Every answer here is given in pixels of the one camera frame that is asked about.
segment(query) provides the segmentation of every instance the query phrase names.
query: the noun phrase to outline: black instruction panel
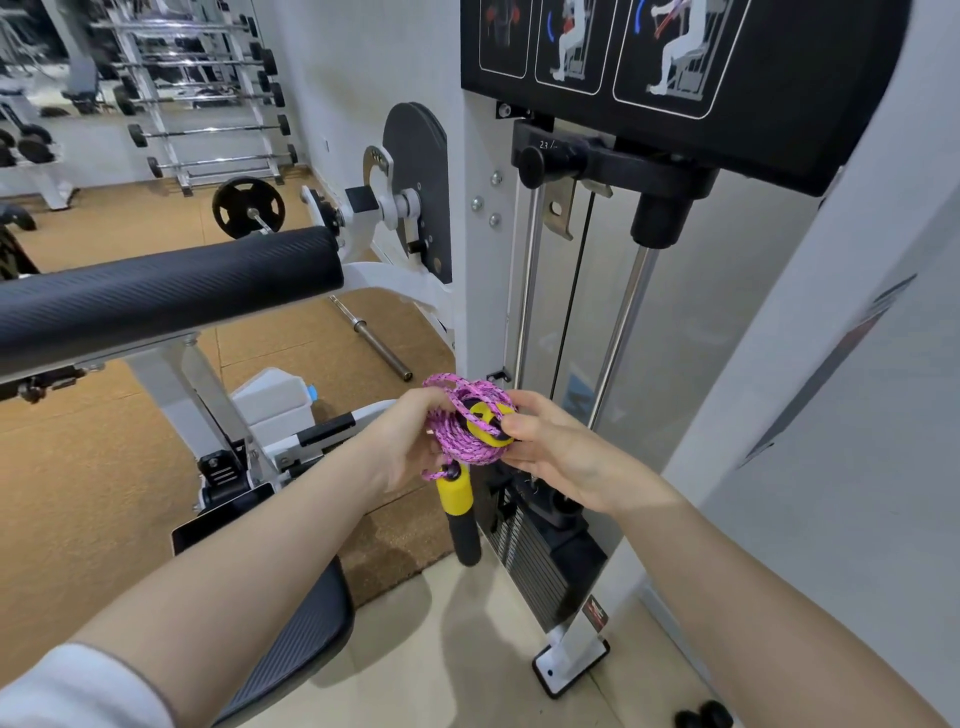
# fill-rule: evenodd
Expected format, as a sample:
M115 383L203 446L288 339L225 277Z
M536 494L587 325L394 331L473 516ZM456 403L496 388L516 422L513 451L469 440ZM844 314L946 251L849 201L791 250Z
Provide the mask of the black instruction panel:
M823 192L893 73L909 0L461 0L463 88Z

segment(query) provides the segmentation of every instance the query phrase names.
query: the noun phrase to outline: white sleeve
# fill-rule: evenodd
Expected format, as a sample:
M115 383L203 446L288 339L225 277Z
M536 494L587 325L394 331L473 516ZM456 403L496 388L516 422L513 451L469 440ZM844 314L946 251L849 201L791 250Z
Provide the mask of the white sleeve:
M175 728L143 678L103 652L62 644L0 690L3 728Z

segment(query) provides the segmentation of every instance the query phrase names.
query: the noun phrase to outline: forearm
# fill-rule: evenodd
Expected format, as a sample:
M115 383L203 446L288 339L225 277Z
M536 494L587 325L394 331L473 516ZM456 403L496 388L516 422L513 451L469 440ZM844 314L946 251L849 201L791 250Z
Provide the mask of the forearm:
M147 576L73 642L139 672L178 726L209 725L382 492L381 463L360 448L352 440L335 449Z
M947 723L883 660L646 472L617 519L748 726Z

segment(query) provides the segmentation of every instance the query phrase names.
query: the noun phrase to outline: yellow handle part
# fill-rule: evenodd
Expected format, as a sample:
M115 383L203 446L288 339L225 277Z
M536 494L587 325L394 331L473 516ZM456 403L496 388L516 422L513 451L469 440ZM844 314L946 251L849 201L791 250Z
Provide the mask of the yellow handle part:
M451 516L463 516L473 507L470 470L463 463L460 464L459 477L454 480L447 480L445 477L437 480L437 490L440 491L441 505Z
M498 402L496 407L500 410L500 415L511 415L514 413L514 410L501 402ZM470 413L476 415L487 424L489 424L490 420L493 419L493 410L491 410L490 406L484 401L478 401L476 404L474 404L470 408ZM470 434L473 435L473 437L475 437L477 440L489 445L492 448L506 448L514 441L514 438L506 436L504 436L502 440L498 440L489 432L484 432L470 420L467 420L467 430L469 430Z

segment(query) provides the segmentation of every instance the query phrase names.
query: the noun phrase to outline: jump rope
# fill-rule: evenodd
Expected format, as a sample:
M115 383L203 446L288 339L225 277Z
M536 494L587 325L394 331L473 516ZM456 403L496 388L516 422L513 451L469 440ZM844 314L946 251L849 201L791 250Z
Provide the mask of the jump rope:
M500 459L514 439L500 427L500 418L516 412L510 396L488 381L468 381L453 374L433 375L424 387L441 387L456 411L435 410L427 415L444 452L444 467L423 477L437 483L457 558L464 566L480 561L480 533L473 517L473 489L464 465L490 465Z

